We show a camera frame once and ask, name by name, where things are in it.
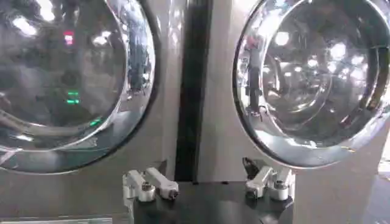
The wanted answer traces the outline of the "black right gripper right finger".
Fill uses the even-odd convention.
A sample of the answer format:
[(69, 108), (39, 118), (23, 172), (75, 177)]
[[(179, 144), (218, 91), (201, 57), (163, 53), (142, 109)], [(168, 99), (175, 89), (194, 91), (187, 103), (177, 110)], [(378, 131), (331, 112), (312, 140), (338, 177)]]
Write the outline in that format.
[(247, 173), (246, 195), (257, 200), (266, 193), (276, 201), (295, 199), (296, 175), (290, 168), (275, 169), (259, 159), (243, 157), (242, 163)]

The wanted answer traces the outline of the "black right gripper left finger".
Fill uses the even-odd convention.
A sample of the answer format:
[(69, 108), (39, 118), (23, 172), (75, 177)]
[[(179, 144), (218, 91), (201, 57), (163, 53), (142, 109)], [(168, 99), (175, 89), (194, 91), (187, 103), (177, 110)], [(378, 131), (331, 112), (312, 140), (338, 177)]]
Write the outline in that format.
[(148, 167), (144, 172), (130, 170), (122, 176), (124, 203), (138, 200), (152, 202), (159, 195), (164, 200), (174, 201), (179, 194), (179, 184), (169, 180), (157, 168)]

